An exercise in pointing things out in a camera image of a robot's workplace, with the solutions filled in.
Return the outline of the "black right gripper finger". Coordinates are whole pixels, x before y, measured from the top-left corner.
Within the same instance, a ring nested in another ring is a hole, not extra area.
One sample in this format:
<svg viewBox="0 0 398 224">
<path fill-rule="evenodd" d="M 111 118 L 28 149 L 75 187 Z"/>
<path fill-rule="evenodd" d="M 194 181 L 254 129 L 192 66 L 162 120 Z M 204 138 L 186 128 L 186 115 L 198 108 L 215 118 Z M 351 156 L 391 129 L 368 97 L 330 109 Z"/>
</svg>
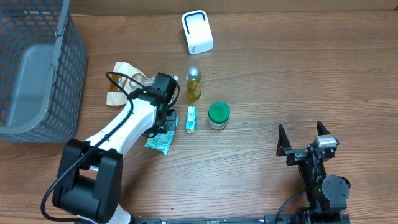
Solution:
<svg viewBox="0 0 398 224">
<path fill-rule="evenodd" d="M 324 125 L 322 124 L 321 121 L 317 122 L 317 133 L 319 136 L 323 136 L 323 135 L 330 135 L 331 133 L 327 130 L 326 127 L 324 127 Z"/>
<path fill-rule="evenodd" d="M 291 151 L 292 147 L 290 145 L 289 139 L 286 135 L 283 125 L 278 126 L 278 143 L 277 143 L 277 156 L 286 156 L 286 153 Z"/>
</svg>

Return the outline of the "light teal snack packet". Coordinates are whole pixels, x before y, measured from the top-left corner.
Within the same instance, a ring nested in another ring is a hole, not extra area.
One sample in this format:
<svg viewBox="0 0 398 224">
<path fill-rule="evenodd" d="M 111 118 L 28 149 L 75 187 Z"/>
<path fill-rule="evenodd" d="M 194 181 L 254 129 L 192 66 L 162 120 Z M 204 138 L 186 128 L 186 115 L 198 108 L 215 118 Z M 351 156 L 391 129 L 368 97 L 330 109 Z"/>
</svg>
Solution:
<svg viewBox="0 0 398 224">
<path fill-rule="evenodd" d="M 167 133 L 160 133 L 156 135 L 149 134 L 149 137 L 145 143 L 145 147 L 161 151 L 166 156 L 169 153 L 174 134 L 174 131 L 168 131 Z"/>
</svg>

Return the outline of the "small teal white box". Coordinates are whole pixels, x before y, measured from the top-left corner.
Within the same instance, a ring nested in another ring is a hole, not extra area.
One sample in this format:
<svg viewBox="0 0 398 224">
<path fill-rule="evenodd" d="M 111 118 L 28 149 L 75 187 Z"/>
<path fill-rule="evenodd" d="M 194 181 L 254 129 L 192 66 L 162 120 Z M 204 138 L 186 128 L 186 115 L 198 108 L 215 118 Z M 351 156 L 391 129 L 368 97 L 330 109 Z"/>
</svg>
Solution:
<svg viewBox="0 0 398 224">
<path fill-rule="evenodd" d="M 187 108 L 185 129 L 190 134 L 195 134 L 197 131 L 197 109 L 195 106 Z"/>
</svg>

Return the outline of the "yellow Vim dish soap bottle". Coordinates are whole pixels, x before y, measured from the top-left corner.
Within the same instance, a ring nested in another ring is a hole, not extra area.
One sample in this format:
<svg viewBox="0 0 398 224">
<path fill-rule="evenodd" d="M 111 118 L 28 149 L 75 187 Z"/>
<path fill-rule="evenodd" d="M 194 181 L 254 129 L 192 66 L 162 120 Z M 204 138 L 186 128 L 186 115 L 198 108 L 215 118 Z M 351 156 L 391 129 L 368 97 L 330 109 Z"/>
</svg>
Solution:
<svg viewBox="0 0 398 224">
<path fill-rule="evenodd" d="M 198 101 L 201 97 L 202 74 L 198 67 L 192 66 L 187 72 L 187 96 L 190 101 Z"/>
</svg>

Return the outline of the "green-capped white bottle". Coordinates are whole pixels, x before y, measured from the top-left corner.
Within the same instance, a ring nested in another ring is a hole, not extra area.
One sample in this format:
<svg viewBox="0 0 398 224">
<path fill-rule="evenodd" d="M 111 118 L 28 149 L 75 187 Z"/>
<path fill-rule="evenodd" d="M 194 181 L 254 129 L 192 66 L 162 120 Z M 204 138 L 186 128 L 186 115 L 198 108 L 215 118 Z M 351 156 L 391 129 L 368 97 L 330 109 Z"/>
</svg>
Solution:
<svg viewBox="0 0 398 224">
<path fill-rule="evenodd" d="M 213 129 L 224 129 L 230 117 L 230 108 L 224 102 L 213 103 L 208 110 L 208 124 Z"/>
</svg>

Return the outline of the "cream brown bread bag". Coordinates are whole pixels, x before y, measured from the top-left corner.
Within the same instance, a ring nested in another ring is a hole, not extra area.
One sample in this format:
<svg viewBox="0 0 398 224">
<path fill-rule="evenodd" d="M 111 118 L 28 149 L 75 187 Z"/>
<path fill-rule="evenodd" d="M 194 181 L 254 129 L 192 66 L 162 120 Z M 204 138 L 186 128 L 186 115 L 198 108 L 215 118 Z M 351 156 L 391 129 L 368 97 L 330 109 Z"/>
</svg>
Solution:
<svg viewBox="0 0 398 224">
<path fill-rule="evenodd" d="M 161 74 L 161 72 L 159 72 L 152 77 L 147 77 L 138 68 L 133 67 L 127 62 L 116 62 L 113 72 L 109 73 L 109 76 L 111 77 L 112 81 L 118 84 L 127 94 L 142 87 L 124 76 L 115 75 L 115 73 L 122 73 L 129 78 L 133 78 L 144 87 L 152 86 L 156 82 L 156 77 Z M 108 106 L 121 106 L 125 105 L 126 103 L 127 96 L 117 86 L 111 83 L 106 95 L 106 104 Z"/>
</svg>

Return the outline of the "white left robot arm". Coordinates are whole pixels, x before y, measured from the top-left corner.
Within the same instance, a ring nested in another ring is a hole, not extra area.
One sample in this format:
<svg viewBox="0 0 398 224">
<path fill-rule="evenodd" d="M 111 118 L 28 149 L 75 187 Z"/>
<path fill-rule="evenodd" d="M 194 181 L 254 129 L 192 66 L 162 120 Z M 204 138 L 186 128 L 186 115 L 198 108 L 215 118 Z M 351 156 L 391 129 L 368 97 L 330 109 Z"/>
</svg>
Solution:
<svg viewBox="0 0 398 224">
<path fill-rule="evenodd" d="M 123 160 L 143 134 L 154 138 L 176 130 L 172 107 L 179 93 L 177 77 L 158 73 L 151 86 L 125 94 L 124 108 L 100 132 L 69 140 L 57 179 L 42 199 L 42 215 L 54 222 L 137 223 L 120 204 Z"/>
</svg>

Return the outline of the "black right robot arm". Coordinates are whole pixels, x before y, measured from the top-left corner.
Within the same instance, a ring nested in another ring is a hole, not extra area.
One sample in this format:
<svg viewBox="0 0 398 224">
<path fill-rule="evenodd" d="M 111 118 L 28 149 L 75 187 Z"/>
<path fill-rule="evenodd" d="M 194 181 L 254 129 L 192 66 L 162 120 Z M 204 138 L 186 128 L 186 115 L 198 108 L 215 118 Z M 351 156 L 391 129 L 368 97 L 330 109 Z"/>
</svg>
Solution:
<svg viewBox="0 0 398 224">
<path fill-rule="evenodd" d="M 285 156 L 288 166 L 298 166 L 303 190 L 291 196 L 279 208 L 274 223 L 350 223 L 347 208 L 351 184 L 342 176 L 328 175 L 324 162 L 334 158 L 340 142 L 317 122 L 314 141 L 303 149 L 293 149 L 283 125 L 278 127 L 277 156 Z M 300 207 L 293 215 L 281 217 L 283 209 L 302 194 L 307 196 L 307 207 Z"/>
</svg>

